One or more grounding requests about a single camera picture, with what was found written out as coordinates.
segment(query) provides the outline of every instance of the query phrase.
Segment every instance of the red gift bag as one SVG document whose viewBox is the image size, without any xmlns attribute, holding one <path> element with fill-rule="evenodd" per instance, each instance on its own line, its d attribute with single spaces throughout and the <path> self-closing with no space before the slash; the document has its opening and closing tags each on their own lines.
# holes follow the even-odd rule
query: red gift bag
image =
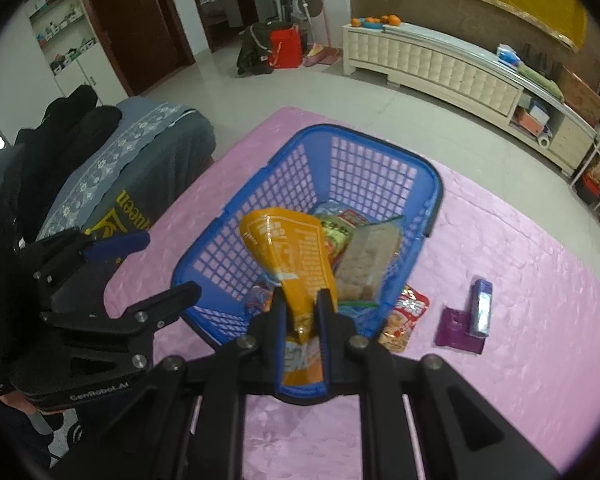
<svg viewBox="0 0 600 480">
<path fill-rule="evenodd" d="M 272 54 L 269 65 L 273 68 L 298 68 L 302 65 L 302 45 L 296 27 L 274 30 L 269 35 Z"/>
</svg>

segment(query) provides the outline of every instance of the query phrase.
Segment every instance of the purple package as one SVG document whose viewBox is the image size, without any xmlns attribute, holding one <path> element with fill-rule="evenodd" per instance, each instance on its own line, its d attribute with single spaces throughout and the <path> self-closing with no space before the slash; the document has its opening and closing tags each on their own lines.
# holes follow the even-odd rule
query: purple package
<svg viewBox="0 0 600 480">
<path fill-rule="evenodd" d="M 469 333 L 471 313 L 454 310 L 446 306 L 440 316 L 440 324 L 434 343 L 437 346 L 449 346 L 474 354 L 481 354 L 484 349 L 484 339 L 474 337 Z"/>
</svg>

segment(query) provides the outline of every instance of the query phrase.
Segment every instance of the white cabinet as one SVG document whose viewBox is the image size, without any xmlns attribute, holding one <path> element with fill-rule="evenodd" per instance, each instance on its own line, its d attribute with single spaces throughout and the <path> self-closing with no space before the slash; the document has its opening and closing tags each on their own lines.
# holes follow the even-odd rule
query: white cabinet
<svg viewBox="0 0 600 480">
<path fill-rule="evenodd" d="M 66 96 L 71 94 L 78 86 L 89 84 L 87 77 L 84 75 L 84 72 L 76 60 L 64 67 L 60 73 L 56 75 L 56 82 L 62 90 L 62 93 Z"/>
<path fill-rule="evenodd" d="M 82 68 L 88 83 L 98 94 L 102 104 L 115 106 L 128 97 L 101 44 L 96 43 L 93 45 L 89 50 L 80 54 L 76 61 Z"/>
<path fill-rule="evenodd" d="M 90 85 L 104 105 L 115 106 L 127 98 L 125 89 L 99 43 L 63 68 L 56 75 L 56 82 L 64 95 L 69 95 L 80 85 Z"/>
</svg>

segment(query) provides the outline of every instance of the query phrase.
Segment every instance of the biscuit package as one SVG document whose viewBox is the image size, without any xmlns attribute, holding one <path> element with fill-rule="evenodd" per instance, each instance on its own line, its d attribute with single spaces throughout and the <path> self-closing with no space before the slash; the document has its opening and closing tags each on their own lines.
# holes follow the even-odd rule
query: biscuit package
<svg viewBox="0 0 600 480">
<path fill-rule="evenodd" d="M 404 352 L 416 323 L 428 308 L 429 298 L 405 285 L 394 309 L 387 317 L 378 342 L 391 352 Z"/>
<path fill-rule="evenodd" d="M 401 218 L 362 226 L 353 233 L 335 274 L 340 304 L 378 306 L 384 274 L 402 241 Z"/>
</svg>

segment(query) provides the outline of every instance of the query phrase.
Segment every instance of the green item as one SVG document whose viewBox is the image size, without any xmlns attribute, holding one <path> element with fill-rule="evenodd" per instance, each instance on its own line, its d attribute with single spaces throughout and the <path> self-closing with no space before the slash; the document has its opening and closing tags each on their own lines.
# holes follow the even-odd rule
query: green item
<svg viewBox="0 0 600 480">
<path fill-rule="evenodd" d="M 564 95 L 562 94 L 562 90 L 560 90 L 559 86 L 555 81 L 551 81 L 550 79 L 545 78 L 543 75 L 539 74 L 532 68 L 529 68 L 522 61 L 520 61 L 520 64 L 518 65 L 518 73 L 521 76 L 524 76 L 527 79 L 533 81 L 538 86 L 544 88 L 547 92 L 549 92 L 549 94 L 553 95 L 561 103 L 564 102 Z"/>
</svg>

